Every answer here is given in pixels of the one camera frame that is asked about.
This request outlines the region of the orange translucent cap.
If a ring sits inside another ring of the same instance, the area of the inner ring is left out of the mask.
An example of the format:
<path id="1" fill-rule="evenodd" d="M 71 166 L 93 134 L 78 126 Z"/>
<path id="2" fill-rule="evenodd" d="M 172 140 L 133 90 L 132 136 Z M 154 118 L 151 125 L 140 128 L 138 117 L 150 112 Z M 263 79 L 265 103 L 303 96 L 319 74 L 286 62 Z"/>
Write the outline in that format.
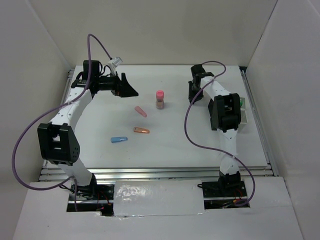
<path id="1" fill-rule="evenodd" d="M 149 133 L 150 133 L 150 130 L 149 130 L 149 129 L 142 128 L 142 127 L 134 127 L 134 128 L 133 128 L 133 131 L 134 131 L 135 133 L 140 133 L 140 134 L 149 134 Z"/>

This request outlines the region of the pink translucent cap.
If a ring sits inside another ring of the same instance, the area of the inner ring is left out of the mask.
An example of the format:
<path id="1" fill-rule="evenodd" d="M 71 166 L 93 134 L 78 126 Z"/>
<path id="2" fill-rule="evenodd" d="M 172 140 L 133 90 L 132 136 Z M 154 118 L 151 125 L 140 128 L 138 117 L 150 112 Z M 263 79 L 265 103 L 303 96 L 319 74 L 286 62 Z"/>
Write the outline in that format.
<path id="1" fill-rule="evenodd" d="M 147 113 L 141 107 L 136 106 L 134 109 L 135 109 L 136 112 L 138 112 L 144 118 L 147 117 Z"/>

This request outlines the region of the pink capped clear bottle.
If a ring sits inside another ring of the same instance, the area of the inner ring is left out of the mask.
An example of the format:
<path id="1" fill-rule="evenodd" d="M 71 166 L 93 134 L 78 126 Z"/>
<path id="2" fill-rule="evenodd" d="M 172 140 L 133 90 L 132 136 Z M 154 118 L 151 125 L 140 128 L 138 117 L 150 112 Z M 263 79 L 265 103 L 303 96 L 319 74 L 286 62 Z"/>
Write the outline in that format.
<path id="1" fill-rule="evenodd" d="M 163 109 L 164 108 L 164 91 L 158 90 L 155 94 L 156 96 L 156 108 Z"/>

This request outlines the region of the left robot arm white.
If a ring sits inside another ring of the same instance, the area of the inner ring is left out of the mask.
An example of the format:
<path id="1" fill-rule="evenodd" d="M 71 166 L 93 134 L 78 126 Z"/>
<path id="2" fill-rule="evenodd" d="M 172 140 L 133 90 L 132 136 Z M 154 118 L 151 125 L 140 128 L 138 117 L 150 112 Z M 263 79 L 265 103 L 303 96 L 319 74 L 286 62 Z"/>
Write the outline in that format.
<path id="1" fill-rule="evenodd" d="M 110 73 L 103 75 L 98 60 L 84 60 L 83 71 L 71 84 L 65 106 L 49 123 L 41 123 L 37 128 L 42 158 L 76 180 L 77 190 L 88 200 L 97 197 L 99 187 L 95 175 L 80 160 L 81 147 L 75 128 L 83 111 L 99 91 L 111 91 L 120 98 L 139 95 L 128 83 L 125 73 L 117 73 L 116 68 L 121 63 L 120 57 L 112 58 L 106 65 Z"/>

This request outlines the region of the blue translucent cap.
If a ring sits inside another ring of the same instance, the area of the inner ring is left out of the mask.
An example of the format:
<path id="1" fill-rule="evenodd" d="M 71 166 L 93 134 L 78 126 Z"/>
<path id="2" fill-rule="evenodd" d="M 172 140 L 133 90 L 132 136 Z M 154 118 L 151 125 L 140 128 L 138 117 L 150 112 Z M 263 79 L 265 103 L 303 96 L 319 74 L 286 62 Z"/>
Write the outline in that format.
<path id="1" fill-rule="evenodd" d="M 116 137 L 110 138 L 111 143 L 120 143 L 120 142 L 125 142 L 127 140 L 128 138 L 126 136 L 116 136 Z"/>

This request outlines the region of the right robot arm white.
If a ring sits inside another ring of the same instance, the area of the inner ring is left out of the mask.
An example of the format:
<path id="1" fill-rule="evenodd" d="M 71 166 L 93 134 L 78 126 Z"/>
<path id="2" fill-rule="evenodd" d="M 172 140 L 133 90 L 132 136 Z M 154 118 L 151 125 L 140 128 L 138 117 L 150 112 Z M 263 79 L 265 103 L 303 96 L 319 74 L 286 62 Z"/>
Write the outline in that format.
<path id="1" fill-rule="evenodd" d="M 222 153 L 220 157 L 218 190 L 223 196 L 230 196 L 241 184 L 241 174 L 237 155 L 237 133 L 241 123 L 241 99 L 238 93 L 226 90 L 217 76 L 207 72 L 202 64 L 191 68 L 192 80 L 188 82 L 190 105 L 200 101 L 204 92 L 210 97 L 208 104 L 210 128 L 219 137 Z"/>

